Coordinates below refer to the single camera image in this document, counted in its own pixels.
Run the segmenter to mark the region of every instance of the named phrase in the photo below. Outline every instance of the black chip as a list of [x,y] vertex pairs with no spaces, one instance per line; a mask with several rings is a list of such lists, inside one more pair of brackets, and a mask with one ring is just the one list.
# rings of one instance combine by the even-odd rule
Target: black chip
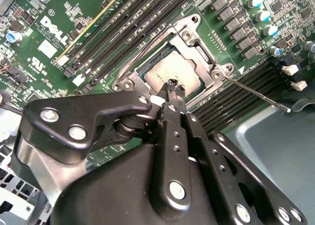
[[236,17],[237,19],[241,19],[241,18],[244,17],[244,16],[245,16],[244,11],[240,11],[238,14],[235,15],[235,17]]
[[231,3],[230,8],[234,9],[238,6],[237,1],[234,1],[233,3]]
[[72,39],[76,39],[79,36],[79,32],[77,30],[74,30],[73,32],[71,32],[70,37]]
[[277,12],[282,8],[282,4],[281,2],[278,0],[277,2],[275,2],[272,6],[272,9]]
[[310,16],[311,14],[311,10],[309,8],[306,8],[305,10],[303,10],[301,12],[301,16],[303,19],[307,18],[308,16]]
[[286,37],[286,40],[289,41],[289,40],[291,40],[291,39],[293,39],[293,35],[292,35],[292,34],[289,34],[289,35]]
[[29,16],[29,17],[25,20],[25,22],[26,22],[27,24],[29,24],[30,26],[34,23],[34,21],[35,21],[35,18],[32,17],[32,16]]
[[279,40],[278,42],[277,42],[277,46],[279,47],[279,48],[281,48],[281,49],[283,49],[284,47],[286,47],[287,46],[287,43],[286,43],[286,39],[281,39],[281,40]]
[[18,21],[13,21],[9,28],[11,31],[21,32],[24,29],[23,24]]
[[304,61],[300,62],[300,66],[301,68],[305,68],[306,66],[308,66],[310,64],[308,59],[305,59]]
[[78,30],[81,30],[84,26],[81,22],[79,22],[76,26],[75,26]]
[[252,37],[254,37],[255,35],[256,35],[255,32],[252,31],[252,32],[250,32],[250,33],[247,35],[247,37],[252,38]]
[[249,27],[251,24],[247,21],[242,25],[243,29],[246,29],[247,27]]
[[297,52],[299,52],[300,50],[301,50],[301,47],[300,47],[299,44],[294,45],[294,46],[291,48],[291,51],[292,51],[293,53],[297,53]]
[[28,12],[26,12],[26,11],[23,11],[23,12],[21,13],[21,17],[22,17],[22,19],[24,19],[24,20],[28,19],[29,16],[30,16],[30,14],[29,14]]

